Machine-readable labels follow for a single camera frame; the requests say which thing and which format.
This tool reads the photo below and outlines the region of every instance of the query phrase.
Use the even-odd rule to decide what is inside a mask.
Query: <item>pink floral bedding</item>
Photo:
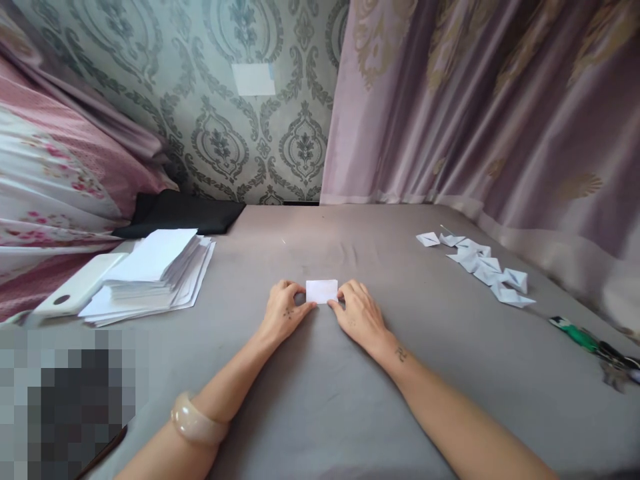
[[[0,57],[0,321],[110,250],[138,192],[175,188]]]

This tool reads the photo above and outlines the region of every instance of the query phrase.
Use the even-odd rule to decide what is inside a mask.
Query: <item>beige bangle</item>
[[[200,413],[191,403],[188,392],[178,395],[171,410],[171,420],[180,435],[188,441],[212,447],[222,443],[229,431],[228,423],[211,420]]]

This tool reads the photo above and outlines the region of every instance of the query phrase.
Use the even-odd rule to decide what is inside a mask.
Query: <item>white phone case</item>
[[[103,253],[92,258],[58,290],[36,307],[33,314],[42,318],[75,315],[89,303],[102,286],[102,277],[128,253]]]

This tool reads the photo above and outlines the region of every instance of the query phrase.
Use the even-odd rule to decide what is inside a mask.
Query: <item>tattoo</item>
[[[398,358],[400,359],[400,361],[404,363],[405,359],[407,358],[407,352],[405,352],[404,348],[398,347],[395,352],[398,354]]]

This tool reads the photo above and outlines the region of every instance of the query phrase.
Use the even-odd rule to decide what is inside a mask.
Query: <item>damask wallpaper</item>
[[[184,191],[316,201],[349,0],[14,0],[60,58],[169,140]],[[240,97],[232,63],[270,63]]]

